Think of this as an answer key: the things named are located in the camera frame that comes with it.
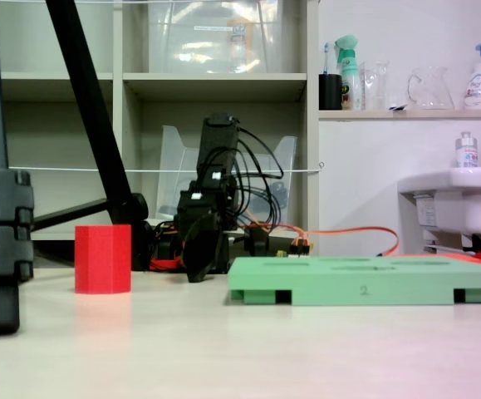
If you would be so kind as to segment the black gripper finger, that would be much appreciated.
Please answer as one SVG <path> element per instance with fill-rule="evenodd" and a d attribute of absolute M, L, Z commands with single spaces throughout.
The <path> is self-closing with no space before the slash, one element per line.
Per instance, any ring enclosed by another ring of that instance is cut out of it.
<path fill-rule="evenodd" d="M 228 235 L 225 233 L 222 233 L 218 240 L 217 273 L 227 273 L 228 262 L 229 262 Z"/>
<path fill-rule="evenodd" d="M 223 231 L 218 214 L 206 214 L 191 224 L 183 249 L 183 262 L 190 283 L 204 280 L 217 258 L 222 240 Z"/>

